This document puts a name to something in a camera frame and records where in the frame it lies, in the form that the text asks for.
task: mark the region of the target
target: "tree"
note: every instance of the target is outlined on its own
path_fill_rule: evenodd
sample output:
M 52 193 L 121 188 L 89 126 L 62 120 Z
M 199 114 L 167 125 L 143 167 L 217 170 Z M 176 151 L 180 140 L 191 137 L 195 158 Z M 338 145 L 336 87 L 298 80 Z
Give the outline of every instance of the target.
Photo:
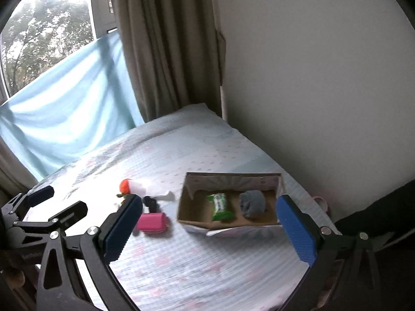
M 9 94 L 92 40 L 86 3 L 26 2 L 2 32 L 1 57 Z

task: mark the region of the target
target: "pink pouch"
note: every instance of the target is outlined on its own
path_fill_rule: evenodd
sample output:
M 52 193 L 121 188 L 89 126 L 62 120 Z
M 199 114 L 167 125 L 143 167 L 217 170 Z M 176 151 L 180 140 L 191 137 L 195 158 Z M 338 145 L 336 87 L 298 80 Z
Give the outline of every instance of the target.
M 165 213 L 147 213 L 141 214 L 136 228 L 146 234 L 156 234 L 164 232 L 169 226 L 169 220 Z

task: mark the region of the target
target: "silver bolt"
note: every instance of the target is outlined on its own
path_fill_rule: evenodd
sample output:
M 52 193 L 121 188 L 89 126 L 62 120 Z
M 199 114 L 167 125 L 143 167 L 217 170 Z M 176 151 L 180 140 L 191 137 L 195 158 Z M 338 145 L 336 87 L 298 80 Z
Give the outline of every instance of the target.
M 365 240 L 365 241 L 369 238 L 369 236 L 368 236 L 365 232 L 361 232 L 361 233 L 359 234 L 359 237 L 360 237 L 362 240 Z
M 88 234 L 90 235 L 95 235 L 98 232 L 98 227 L 89 227 L 88 230 L 86 231 Z
M 53 232 L 50 233 L 49 237 L 54 240 L 55 238 L 58 238 L 59 233 L 55 230 Z
M 321 227 L 320 231 L 321 231 L 321 234 L 323 234 L 323 235 L 330 235 L 331 234 L 331 229 L 329 227 Z

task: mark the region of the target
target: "bed sheet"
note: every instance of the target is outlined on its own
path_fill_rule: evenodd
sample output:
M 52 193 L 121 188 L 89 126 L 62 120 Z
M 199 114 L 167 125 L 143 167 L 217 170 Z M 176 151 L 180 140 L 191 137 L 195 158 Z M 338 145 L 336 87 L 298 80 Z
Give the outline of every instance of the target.
M 26 220 L 46 221 L 82 200 L 88 215 L 67 235 L 83 233 L 116 210 L 122 179 L 141 179 L 150 191 L 170 190 L 178 199 L 186 172 L 281 172 L 299 208 L 336 231 L 287 172 L 203 104 L 132 129 L 50 175 L 33 190 L 52 185 L 55 196 L 30 209 Z M 270 310 L 283 304 L 308 267 L 284 233 L 226 239 L 189 234 L 176 221 L 177 201 L 162 209 L 172 222 L 169 232 L 131 235 L 110 265 L 142 311 Z M 83 261 L 78 265 L 94 304 L 105 310 Z

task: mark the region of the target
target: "open box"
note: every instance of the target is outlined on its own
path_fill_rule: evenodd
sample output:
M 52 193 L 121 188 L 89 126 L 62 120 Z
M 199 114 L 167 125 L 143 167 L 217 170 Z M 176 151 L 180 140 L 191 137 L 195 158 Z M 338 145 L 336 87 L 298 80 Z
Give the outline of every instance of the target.
M 239 194 L 248 190 L 262 191 L 266 199 L 266 213 L 261 219 L 247 219 L 239 207 Z M 177 220 L 189 232 L 207 236 L 238 236 L 261 231 L 261 235 L 273 235 L 281 230 L 275 213 L 277 197 L 285 194 L 280 173 L 187 173 L 180 197 Z M 228 209 L 235 218 L 212 221 L 213 205 L 207 195 L 225 193 Z

